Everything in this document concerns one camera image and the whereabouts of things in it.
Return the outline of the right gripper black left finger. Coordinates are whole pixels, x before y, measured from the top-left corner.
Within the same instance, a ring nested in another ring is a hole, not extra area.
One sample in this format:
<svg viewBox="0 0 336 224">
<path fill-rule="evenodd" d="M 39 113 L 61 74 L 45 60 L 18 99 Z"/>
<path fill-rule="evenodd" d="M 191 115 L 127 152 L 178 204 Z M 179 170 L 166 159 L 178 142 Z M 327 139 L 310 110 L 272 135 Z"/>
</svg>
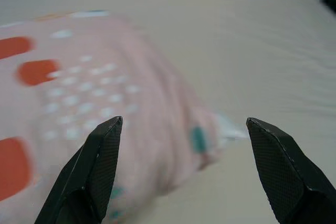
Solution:
<svg viewBox="0 0 336 224">
<path fill-rule="evenodd" d="M 99 124 L 59 173 L 36 223 L 102 223 L 117 169 L 123 118 Z"/>
</svg>

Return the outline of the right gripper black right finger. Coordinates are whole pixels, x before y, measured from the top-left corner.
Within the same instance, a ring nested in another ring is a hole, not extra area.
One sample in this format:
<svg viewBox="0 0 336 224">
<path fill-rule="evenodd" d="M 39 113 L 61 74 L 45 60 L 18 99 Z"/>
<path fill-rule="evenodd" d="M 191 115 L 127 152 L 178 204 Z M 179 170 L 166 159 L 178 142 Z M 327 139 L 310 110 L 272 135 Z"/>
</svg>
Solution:
<svg viewBox="0 0 336 224">
<path fill-rule="evenodd" d="M 246 121 L 259 179 L 279 223 L 335 223 L 335 188 L 280 128 Z"/>
</svg>

